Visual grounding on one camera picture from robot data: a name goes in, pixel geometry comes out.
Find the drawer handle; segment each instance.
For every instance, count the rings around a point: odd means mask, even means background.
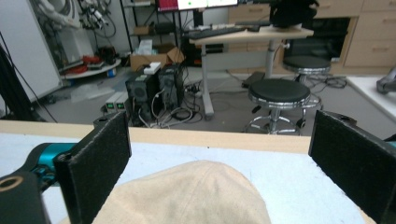
[[[332,4],[320,5],[318,9],[329,9],[330,7],[332,7]]]
[[[394,19],[384,19],[382,20],[383,23],[396,23],[396,18]]]
[[[250,7],[248,9],[248,11],[250,11],[250,12],[258,12],[258,11],[263,11],[263,10],[264,10],[263,7]]]
[[[389,47],[373,47],[373,52],[386,52],[389,50]]]

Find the red object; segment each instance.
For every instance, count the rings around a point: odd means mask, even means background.
[[[102,59],[100,59],[98,56],[87,56],[87,55],[84,55],[84,56],[82,56],[82,61],[84,63],[101,63]]]
[[[88,67],[87,67],[86,64],[83,64],[83,65],[80,65],[80,66],[77,66],[77,67],[72,67],[70,69],[67,69],[65,71],[65,73],[67,75],[69,75],[69,74],[81,74],[81,73],[84,73],[86,71],[88,71]]]

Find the computer tower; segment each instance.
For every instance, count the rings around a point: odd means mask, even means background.
[[[158,115],[163,109],[162,98],[155,97],[160,92],[158,75],[132,73],[125,86],[132,108],[132,126],[142,126],[141,119],[145,122],[153,120],[152,112]]]
[[[183,74],[179,63],[167,65],[158,74],[163,104],[166,109],[173,110],[180,107],[183,91]]]

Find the black foam pad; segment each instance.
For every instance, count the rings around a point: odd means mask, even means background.
[[[309,155],[377,223],[396,223],[396,147],[346,116],[318,111]]]

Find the keyboard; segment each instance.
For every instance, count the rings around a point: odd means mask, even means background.
[[[202,39],[202,38],[207,38],[210,36],[216,36],[216,35],[227,35],[227,34],[232,34],[236,32],[241,32],[245,31],[247,28],[244,27],[226,27],[226,28],[221,28],[217,30],[203,30],[201,32],[197,33],[192,33],[188,35],[189,39]]]
[[[269,21],[237,21],[235,26],[269,26],[271,22]]]

